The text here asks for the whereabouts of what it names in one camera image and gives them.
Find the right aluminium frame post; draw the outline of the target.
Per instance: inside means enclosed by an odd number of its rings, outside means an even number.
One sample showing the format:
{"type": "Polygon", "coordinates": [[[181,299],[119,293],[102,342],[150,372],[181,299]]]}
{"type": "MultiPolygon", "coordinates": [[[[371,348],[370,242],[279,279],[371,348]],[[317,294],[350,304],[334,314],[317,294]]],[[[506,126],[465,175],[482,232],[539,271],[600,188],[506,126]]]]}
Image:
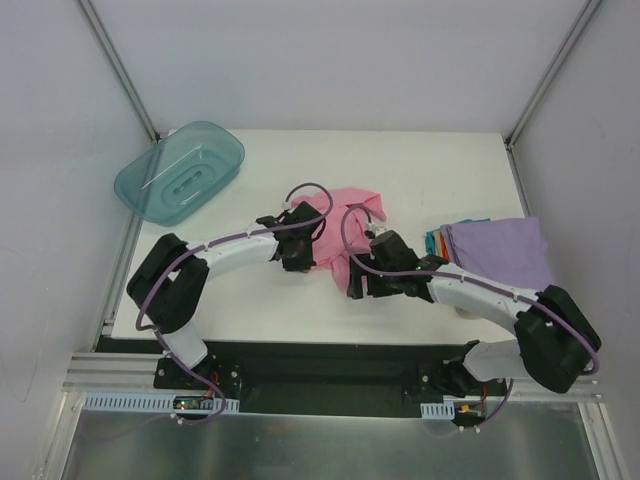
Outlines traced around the right aluminium frame post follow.
{"type": "Polygon", "coordinates": [[[508,151],[512,151],[516,143],[519,141],[533,118],[533,115],[539,108],[539,105],[544,100],[553,82],[560,73],[560,70],[569,60],[571,54],[577,47],[580,39],[586,32],[603,3],[603,0],[588,0],[582,5],[576,18],[571,23],[569,30],[564,35],[559,47],[554,53],[549,65],[546,67],[544,73],[537,82],[516,123],[510,133],[505,137],[505,146],[508,151]]]}

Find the aluminium frame post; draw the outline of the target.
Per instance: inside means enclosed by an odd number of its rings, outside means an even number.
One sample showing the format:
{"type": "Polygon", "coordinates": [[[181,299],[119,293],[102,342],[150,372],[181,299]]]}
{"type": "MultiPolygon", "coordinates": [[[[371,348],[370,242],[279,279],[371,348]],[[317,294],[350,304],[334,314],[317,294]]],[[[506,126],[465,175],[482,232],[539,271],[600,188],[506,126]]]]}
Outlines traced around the aluminium frame post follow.
{"type": "Polygon", "coordinates": [[[539,108],[539,105],[544,100],[553,82],[560,73],[560,70],[569,60],[571,54],[577,47],[580,39],[586,32],[603,3],[603,0],[588,0],[582,5],[576,18],[571,23],[569,30],[564,35],[559,47],[554,53],[549,65],[546,67],[544,73],[537,82],[516,123],[510,133],[505,137],[505,146],[508,151],[512,151],[516,143],[519,141],[533,118],[533,115],[539,108]]]}
{"type": "Polygon", "coordinates": [[[91,0],[76,0],[75,5],[96,40],[110,71],[114,75],[145,136],[150,142],[157,143],[160,139],[160,133],[154,125],[95,3],[91,0]]]}

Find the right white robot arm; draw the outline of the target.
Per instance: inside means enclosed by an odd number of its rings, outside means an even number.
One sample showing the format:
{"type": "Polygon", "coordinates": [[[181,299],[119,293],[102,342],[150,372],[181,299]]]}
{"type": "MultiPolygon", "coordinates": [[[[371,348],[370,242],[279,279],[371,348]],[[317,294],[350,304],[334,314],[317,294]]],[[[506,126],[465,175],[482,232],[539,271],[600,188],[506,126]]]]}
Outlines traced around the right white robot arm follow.
{"type": "Polygon", "coordinates": [[[348,297],[405,295],[463,310],[513,336],[492,343],[467,342],[429,373],[433,389],[462,398],[490,381],[531,379],[565,394],[579,377],[597,372],[601,339],[563,288],[513,287],[443,257],[418,257],[393,230],[368,232],[366,238],[368,252],[347,252],[348,297]]]}

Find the teal folded t shirt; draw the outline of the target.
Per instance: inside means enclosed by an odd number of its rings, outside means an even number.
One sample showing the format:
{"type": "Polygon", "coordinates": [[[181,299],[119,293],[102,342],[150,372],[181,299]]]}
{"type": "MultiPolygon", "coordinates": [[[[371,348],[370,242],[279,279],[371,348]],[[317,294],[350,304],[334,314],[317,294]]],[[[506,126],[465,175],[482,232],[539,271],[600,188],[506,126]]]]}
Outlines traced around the teal folded t shirt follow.
{"type": "Polygon", "coordinates": [[[428,255],[444,256],[448,259],[446,242],[439,229],[427,231],[424,243],[428,255]]]}

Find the left aluminium frame post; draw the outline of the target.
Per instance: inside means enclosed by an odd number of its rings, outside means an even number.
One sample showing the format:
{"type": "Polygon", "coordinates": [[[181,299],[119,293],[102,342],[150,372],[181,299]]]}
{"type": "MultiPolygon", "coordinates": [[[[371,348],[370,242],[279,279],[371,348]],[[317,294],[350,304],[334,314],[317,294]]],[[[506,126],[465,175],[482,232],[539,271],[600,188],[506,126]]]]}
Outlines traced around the left aluminium frame post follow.
{"type": "Polygon", "coordinates": [[[145,136],[150,142],[157,143],[160,139],[160,133],[154,125],[95,3],[91,0],[76,0],[75,5],[96,40],[110,71],[114,75],[145,136]]]}

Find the front aluminium frame rail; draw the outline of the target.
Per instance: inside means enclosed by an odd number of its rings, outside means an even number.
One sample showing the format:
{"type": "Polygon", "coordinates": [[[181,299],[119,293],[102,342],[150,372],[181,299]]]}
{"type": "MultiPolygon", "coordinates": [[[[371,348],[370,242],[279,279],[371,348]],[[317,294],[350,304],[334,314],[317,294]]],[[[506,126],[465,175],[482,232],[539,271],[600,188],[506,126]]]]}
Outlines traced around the front aluminium frame rail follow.
{"type": "Polygon", "coordinates": [[[72,356],[64,391],[149,392],[153,390],[158,354],[76,353],[72,356]]]}

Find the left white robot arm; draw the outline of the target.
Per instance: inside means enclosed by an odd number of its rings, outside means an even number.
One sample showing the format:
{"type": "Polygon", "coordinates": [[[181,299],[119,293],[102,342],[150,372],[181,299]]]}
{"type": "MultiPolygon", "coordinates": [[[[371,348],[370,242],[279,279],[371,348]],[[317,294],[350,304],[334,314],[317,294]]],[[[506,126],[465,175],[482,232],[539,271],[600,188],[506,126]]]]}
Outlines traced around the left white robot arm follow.
{"type": "Polygon", "coordinates": [[[279,216],[264,216],[246,233],[202,245],[173,233],[155,243],[129,280],[126,293],[139,308],[136,329],[152,330],[169,353],[169,365],[188,388],[215,379],[213,356],[193,322],[205,284],[239,268],[281,262],[287,271],[315,265],[312,246],[324,232],[325,216],[303,201],[279,216]]]}

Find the teal plastic tub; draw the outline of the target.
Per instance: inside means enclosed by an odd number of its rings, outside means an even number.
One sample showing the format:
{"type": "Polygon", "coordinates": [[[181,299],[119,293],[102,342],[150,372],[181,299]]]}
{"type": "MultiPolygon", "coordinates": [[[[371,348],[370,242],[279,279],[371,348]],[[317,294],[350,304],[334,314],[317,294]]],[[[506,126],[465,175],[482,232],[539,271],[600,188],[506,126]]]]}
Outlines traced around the teal plastic tub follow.
{"type": "Polygon", "coordinates": [[[187,124],[119,172],[114,191],[143,220],[175,226],[220,193],[239,173],[243,144],[208,121],[187,124]]]}

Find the pink t shirt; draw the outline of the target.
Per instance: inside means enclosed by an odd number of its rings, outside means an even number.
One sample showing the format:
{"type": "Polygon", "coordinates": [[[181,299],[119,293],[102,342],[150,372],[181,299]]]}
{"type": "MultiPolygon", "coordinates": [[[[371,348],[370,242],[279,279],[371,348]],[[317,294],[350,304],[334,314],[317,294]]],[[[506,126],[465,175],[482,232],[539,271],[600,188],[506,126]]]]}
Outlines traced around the pink t shirt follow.
{"type": "MultiPolygon", "coordinates": [[[[341,222],[344,214],[353,205],[364,205],[370,214],[380,221],[386,221],[383,201],[380,193],[346,187],[330,191],[333,208],[326,217],[326,227],[322,235],[312,246],[313,260],[317,269],[327,269],[331,272],[338,290],[345,294],[350,278],[350,258],[342,236],[341,222]]],[[[354,253],[368,253],[369,240],[365,235],[369,220],[366,213],[360,209],[351,212],[346,219],[346,239],[354,253]]]]}

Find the purple folded t shirt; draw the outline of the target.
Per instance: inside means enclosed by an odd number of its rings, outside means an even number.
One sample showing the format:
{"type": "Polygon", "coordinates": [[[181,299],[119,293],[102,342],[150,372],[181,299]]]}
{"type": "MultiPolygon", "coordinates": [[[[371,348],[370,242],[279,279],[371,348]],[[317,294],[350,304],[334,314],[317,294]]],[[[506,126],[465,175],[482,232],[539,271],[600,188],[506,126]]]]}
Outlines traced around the purple folded t shirt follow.
{"type": "Polygon", "coordinates": [[[553,283],[535,217],[445,224],[440,233],[450,260],[470,273],[537,291],[553,283]]]}

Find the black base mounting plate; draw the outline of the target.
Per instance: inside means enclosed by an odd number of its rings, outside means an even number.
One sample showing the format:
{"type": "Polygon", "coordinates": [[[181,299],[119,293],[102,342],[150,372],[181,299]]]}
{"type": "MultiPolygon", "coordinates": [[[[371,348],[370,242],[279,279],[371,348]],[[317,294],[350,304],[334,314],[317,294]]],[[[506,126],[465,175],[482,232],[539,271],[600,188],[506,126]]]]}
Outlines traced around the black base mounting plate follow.
{"type": "Polygon", "coordinates": [[[420,407],[458,393],[444,384],[460,345],[363,345],[210,341],[209,356],[185,373],[160,358],[158,391],[236,400],[255,414],[417,418],[420,407]]]}

